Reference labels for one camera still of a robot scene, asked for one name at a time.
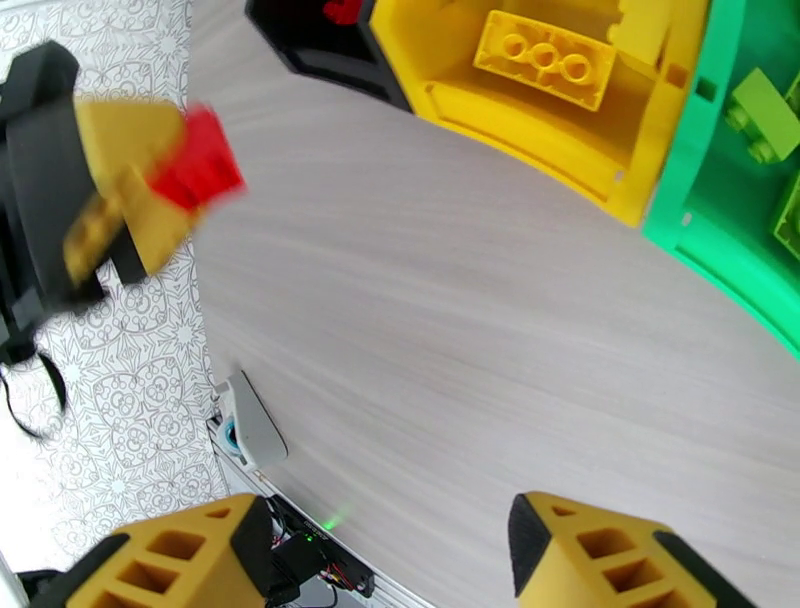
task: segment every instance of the gray tabletop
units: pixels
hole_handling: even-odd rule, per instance
[[[287,495],[442,608],[514,605],[532,489],[800,602],[800,376],[744,310],[534,169],[290,75],[240,2],[196,1],[191,57],[250,188],[196,237],[210,357],[270,408]]]

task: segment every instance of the black strap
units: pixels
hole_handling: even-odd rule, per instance
[[[39,360],[42,362],[47,375],[50,377],[50,383],[53,385],[53,390],[56,393],[56,397],[58,398],[58,404],[60,406],[61,415],[67,411],[67,385],[64,382],[64,377],[61,375],[61,372],[58,371],[58,367],[56,364],[53,363],[53,360],[45,355],[42,352],[36,352],[36,356],[39,357]],[[25,433],[31,439],[36,439],[37,441],[45,441],[49,439],[42,433],[32,430],[27,425],[25,425],[17,415],[14,413],[14,409],[11,407],[11,392],[8,390],[8,380],[6,380],[5,375],[0,371],[0,382],[3,384],[3,388],[6,391],[6,405],[8,406],[8,412],[11,414],[11,418],[16,422],[17,426],[22,429],[22,432]]]

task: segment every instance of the green container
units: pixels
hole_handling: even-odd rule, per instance
[[[800,260],[773,235],[800,152],[760,165],[725,122],[754,68],[781,93],[800,70],[800,2],[713,0],[693,91],[643,232],[728,292],[800,357]]]

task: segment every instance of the black container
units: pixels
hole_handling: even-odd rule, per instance
[[[337,25],[326,0],[248,0],[245,14],[286,66],[411,111],[369,27],[375,0],[364,0],[354,25]]]

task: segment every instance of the black cable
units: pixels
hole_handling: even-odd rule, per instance
[[[50,378],[50,382],[53,385],[53,390],[55,390],[56,397],[58,398],[58,404],[61,410],[61,415],[64,416],[67,410],[67,387],[64,383],[64,377],[61,375],[61,372],[58,371],[58,367],[56,364],[53,363],[53,360],[50,359],[44,353],[37,352],[36,353],[39,359],[44,366],[45,371],[47,372],[48,377]],[[49,439],[45,437],[42,433],[38,431],[34,431],[33,429],[29,428],[25,423],[23,423],[17,415],[14,413],[14,408],[11,407],[11,391],[8,388],[8,380],[6,380],[5,375],[0,370],[0,382],[3,384],[3,388],[6,391],[6,405],[8,406],[8,413],[11,414],[11,418],[17,424],[17,426],[22,429],[22,432],[25,433],[31,439],[35,439],[36,441],[44,441],[45,439]]]
[[[333,604],[328,604],[327,606],[305,606],[304,608],[336,608],[339,605],[339,592],[333,586],[331,586],[331,590],[333,591]]]

